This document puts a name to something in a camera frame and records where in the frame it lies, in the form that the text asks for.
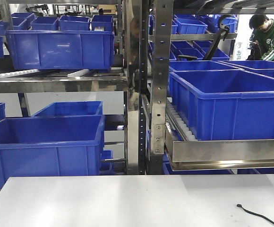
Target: metal bracket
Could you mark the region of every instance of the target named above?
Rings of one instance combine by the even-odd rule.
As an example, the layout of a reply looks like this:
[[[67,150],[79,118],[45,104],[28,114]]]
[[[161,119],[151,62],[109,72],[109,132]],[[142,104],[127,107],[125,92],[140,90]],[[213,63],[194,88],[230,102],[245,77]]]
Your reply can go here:
[[[151,152],[154,155],[164,154],[165,124],[156,124],[152,129],[153,147]]]

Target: person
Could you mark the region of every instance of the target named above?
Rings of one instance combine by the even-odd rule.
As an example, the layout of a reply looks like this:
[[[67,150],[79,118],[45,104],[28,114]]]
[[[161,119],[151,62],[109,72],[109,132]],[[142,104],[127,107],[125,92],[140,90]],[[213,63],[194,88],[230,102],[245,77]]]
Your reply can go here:
[[[250,40],[259,44],[261,60],[274,61],[274,19],[266,15],[253,15],[249,27],[254,29]]]

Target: metal shelving rack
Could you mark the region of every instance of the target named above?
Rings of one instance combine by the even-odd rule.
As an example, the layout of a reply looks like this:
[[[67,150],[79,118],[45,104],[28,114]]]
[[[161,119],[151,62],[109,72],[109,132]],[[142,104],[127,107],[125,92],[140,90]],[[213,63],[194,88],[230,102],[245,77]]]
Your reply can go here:
[[[11,27],[10,3],[34,3],[36,4],[115,4],[118,6],[118,36],[116,41],[120,43],[120,53],[123,53],[122,38],[125,34],[124,22],[126,3],[122,0],[0,0],[2,18],[9,22]],[[106,124],[108,126],[124,125],[124,159],[109,160],[112,162],[125,162],[127,174],[144,174],[145,169],[138,165],[138,147],[136,140],[138,135],[138,106],[135,105],[136,98],[132,89],[128,86],[132,80],[128,75],[128,69],[112,68],[109,73],[82,76],[79,78],[68,78],[63,75],[51,75],[39,77],[16,77],[0,79],[0,93],[33,93],[33,92],[83,92],[83,91],[122,91],[124,94],[124,115],[108,115]]]
[[[173,170],[274,167],[274,140],[179,141],[172,129],[184,138],[180,126],[166,108],[169,49],[171,40],[208,40],[213,34],[171,35],[174,14],[274,14],[274,1],[269,0],[195,0],[187,1],[184,9],[173,9],[173,0],[153,0],[156,19],[152,56],[152,76],[149,90],[141,90],[140,97],[147,112],[150,144],[147,153],[147,171],[160,174],[163,153],[166,150]],[[148,12],[142,1],[141,40],[147,46],[146,28]],[[147,48],[141,48],[140,66],[147,57]],[[147,74],[141,74],[147,81]]]

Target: perforated metal post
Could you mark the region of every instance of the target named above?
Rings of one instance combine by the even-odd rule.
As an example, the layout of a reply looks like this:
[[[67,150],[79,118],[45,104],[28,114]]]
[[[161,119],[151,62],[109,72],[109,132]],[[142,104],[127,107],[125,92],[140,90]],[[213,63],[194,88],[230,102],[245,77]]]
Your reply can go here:
[[[165,133],[165,106],[169,76],[173,0],[154,1],[154,57],[152,64],[152,121],[149,174],[162,173]]]

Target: white table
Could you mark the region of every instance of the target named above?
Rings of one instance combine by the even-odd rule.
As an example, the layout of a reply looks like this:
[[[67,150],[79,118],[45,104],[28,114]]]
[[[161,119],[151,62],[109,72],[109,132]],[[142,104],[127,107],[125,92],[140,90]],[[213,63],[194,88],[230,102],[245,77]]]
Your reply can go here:
[[[274,175],[10,178],[0,227],[273,227]]]

